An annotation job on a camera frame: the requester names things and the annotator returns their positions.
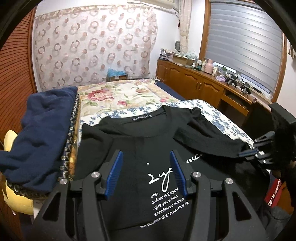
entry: circle pattern curtain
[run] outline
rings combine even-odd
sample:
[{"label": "circle pattern curtain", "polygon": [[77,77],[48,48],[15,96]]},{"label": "circle pattern curtain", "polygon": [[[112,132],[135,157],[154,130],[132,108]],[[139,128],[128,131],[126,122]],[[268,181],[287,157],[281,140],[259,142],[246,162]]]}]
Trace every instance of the circle pattern curtain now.
[{"label": "circle pattern curtain", "polygon": [[109,68],[150,76],[156,16],[143,5],[84,6],[35,20],[33,58],[42,91],[104,82]]}]

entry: shirt neck label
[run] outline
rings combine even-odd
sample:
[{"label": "shirt neck label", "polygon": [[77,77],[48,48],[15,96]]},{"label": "shirt neck label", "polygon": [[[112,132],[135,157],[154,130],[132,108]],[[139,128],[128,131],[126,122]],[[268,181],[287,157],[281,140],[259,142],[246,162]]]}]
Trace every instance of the shirt neck label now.
[{"label": "shirt neck label", "polygon": [[140,115],[140,116],[137,116],[137,117],[133,118],[132,120],[137,121],[137,120],[140,120],[140,119],[147,119],[147,118],[150,118],[150,117],[152,117],[152,115]]}]

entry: cabinet door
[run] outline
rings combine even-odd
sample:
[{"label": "cabinet door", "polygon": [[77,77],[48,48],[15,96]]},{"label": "cabinet door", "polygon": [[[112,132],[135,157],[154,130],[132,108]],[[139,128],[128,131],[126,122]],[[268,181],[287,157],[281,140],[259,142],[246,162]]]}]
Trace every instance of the cabinet door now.
[{"label": "cabinet door", "polygon": [[182,88],[180,89],[180,95],[185,99],[197,99],[198,88],[201,83],[201,79],[198,75],[192,74],[191,72],[184,71],[182,76]]},{"label": "cabinet door", "polygon": [[223,89],[223,87],[213,83],[212,81],[203,79],[199,88],[198,98],[217,108],[223,94]]},{"label": "cabinet door", "polygon": [[167,72],[166,64],[163,61],[158,61],[157,62],[157,69],[156,69],[156,77],[161,82],[164,82],[166,72]]},{"label": "cabinet door", "polygon": [[177,66],[174,67],[172,66],[170,68],[170,71],[169,71],[169,78],[168,80],[166,81],[166,84],[171,87],[174,91],[176,91],[177,93],[180,92],[180,88],[181,88],[181,67],[180,66]]},{"label": "cabinet door", "polygon": [[170,80],[170,66],[166,66],[165,69],[165,78],[163,79],[164,83],[167,85]]}]

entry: bottle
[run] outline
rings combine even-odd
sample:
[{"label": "bottle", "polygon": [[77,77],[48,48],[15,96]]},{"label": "bottle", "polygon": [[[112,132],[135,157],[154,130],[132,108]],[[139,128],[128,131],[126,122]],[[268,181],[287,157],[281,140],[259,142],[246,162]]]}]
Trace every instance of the bottle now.
[{"label": "bottle", "polygon": [[223,66],[223,67],[222,67],[221,74],[222,74],[222,75],[226,75],[226,71],[227,71],[226,67]]},{"label": "bottle", "polygon": [[217,68],[217,67],[214,67],[214,68],[213,68],[212,76],[216,77],[217,74],[218,74],[218,68]]},{"label": "bottle", "polygon": [[206,65],[205,65],[205,73],[208,73],[208,74],[212,74],[213,73],[213,60],[211,59],[208,59],[206,60]]},{"label": "bottle", "polygon": [[205,62],[204,61],[202,61],[202,67],[201,67],[201,71],[205,71]]}]

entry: wooden countertop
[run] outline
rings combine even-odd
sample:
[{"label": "wooden countertop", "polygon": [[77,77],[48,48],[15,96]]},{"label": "wooden countertop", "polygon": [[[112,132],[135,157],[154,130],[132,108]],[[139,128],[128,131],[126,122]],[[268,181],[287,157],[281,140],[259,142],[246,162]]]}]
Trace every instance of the wooden countertop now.
[{"label": "wooden countertop", "polygon": [[270,104],[270,101],[267,101],[264,97],[262,97],[260,94],[257,94],[256,92],[254,92],[253,90],[251,90],[251,94],[250,95],[243,95],[241,93],[241,90],[239,88],[235,88],[233,85],[227,85],[226,82],[220,82],[216,80],[216,77],[212,76],[211,74],[207,74],[205,72],[202,71],[198,71],[195,69],[190,69],[190,68],[186,68],[184,66],[180,66],[181,68],[184,68],[185,70],[192,72],[193,74],[199,75],[201,77],[204,77],[212,82],[214,82],[217,85],[220,85],[222,87],[224,87],[225,89],[229,90],[230,92],[232,92],[233,94],[237,95],[238,97],[240,97],[241,99],[243,99],[244,101],[246,101],[247,103],[249,103],[250,105],[253,104],[253,100],[254,98],[256,98],[257,102],[259,104],[261,104],[264,108],[266,108],[268,111],[271,111],[270,107],[268,106],[268,104]]}]

